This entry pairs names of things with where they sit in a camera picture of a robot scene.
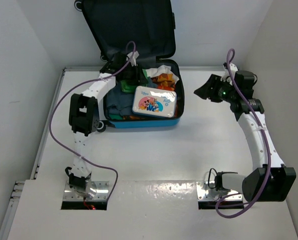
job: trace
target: suitcase wheel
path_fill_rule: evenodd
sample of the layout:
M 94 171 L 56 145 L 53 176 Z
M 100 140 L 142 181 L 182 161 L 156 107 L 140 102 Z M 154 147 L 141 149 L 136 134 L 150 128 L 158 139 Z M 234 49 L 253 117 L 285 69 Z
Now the suitcase wheel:
M 75 9 L 77 9 L 78 11 L 82 12 L 82 0 L 75 0 L 74 1 L 74 7 Z
M 100 122 L 99 122 L 99 127 L 98 127 L 97 131 L 98 131 L 99 133 L 102 133 L 102 132 L 104 132 L 106 129 L 107 129 L 107 126 L 104 124 L 103 121 L 100 121 Z

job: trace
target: black suitcase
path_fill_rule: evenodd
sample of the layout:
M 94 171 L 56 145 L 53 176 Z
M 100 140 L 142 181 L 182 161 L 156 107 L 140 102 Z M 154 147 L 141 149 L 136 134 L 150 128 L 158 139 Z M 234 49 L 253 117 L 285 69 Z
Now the black suitcase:
M 101 50 L 101 59 L 110 61 L 117 52 L 127 54 L 125 46 L 135 41 L 140 53 L 137 63 L 144 69 L 171 67 L 179 77 L 175 85 L 177 115 L 174 118 L 149 117 L 146 120 L 114 120 L 106 110 L 100 119 L 115 128 L 146 128 L 176 125 L 184 112 L 184 88 L 177 63 L 167 59 L 175 53 L 175 18 L 170 0 L 83 0 L 80 6 Z

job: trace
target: orange cloth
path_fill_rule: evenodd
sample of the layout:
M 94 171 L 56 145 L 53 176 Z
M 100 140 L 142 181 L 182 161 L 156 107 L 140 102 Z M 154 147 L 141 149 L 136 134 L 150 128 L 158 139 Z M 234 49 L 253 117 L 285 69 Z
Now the orange cloth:
M 175 89 L 173 74 L 163 73 L 158 77 L 152 78 L 152 82 L 158 85 L 158 89 L 164 89 L 168 91 L 174 91 Z

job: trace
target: clothing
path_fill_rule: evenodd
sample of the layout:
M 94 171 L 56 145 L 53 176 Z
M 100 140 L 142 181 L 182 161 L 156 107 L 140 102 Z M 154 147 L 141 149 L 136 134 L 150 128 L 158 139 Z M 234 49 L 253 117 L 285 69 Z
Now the clothing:
M 173 80 L 173 74 L 163 73 L 158 77 L 152 78 L 152 81 L 156 83 L 158 89 L 174 91 L 175 90 L 175 81 Z
M 157 84 L 152 82 L 152 79 L 150 77 L 147 77 L 147 84 L 142 85 L 143 87 L 148 87 L 148 88 L 157 88 Z M 137 88 L 137 85 L 129 85 L 128 80 L 122 80 L 121 81 L 121 90 L 125 93 L 134 93 L 135 89 Z
M 149 88 L 156 88 L 157 85 L 152 82 L 152 79 L 148 77 Z M 106 105 L 109 115 L 119 115 L 119 116 L 131 116 L 132 105 L 134 99 L 134 92 L 127 93 L 122 91 L 122 81 L 118 82 L 117 85 L 111 89 L 106 98 Z
M 145 70 L 147 73 L 147 76 L 150 78 L 155 78 L 157 76 L 160 76 L 161 74 L 173 74 L 172 79 L 174 80 L 174 83 L 176 84 L 178 80 L 180 80 L 172 71 L 170 66 L 162 65 L 158 68 L 150 68 Z

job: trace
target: white table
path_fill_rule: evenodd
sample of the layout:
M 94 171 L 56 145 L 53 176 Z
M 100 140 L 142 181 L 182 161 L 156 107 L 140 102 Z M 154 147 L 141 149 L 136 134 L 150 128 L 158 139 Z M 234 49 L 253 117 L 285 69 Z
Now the white table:
M 176 127 L 107 128 L 94 139 L 87 157 L 116 168 L 120 176 L 107 211 L 60 210 L 67 181 L 64 169 L 72 165 L 73 155 L 48 135 L 45 146 L 41 144 L 37 178 L 25 182 L 8 239 L 298 239 L 286 202 L 257 203 L 235 219 L 224 219 L 215 210 L 198 210 L 195 181 L 205 180 L 210 168 L 244 175 L 252 171 L 247 142 L 229 104 L 193 94 L 211 73 L 222 74 L 181 70 L 186 104 Z M 96 71 L 65 71 L 59 95 L 97 76 Z M 73 147 L 68 112 L 69 98 L 59 107 L 53 129 L 58 139 Z M 147 152 L 146 146 L 154 151 Z M 99 181 L 113 183 L 113 172 L 97 173 Z

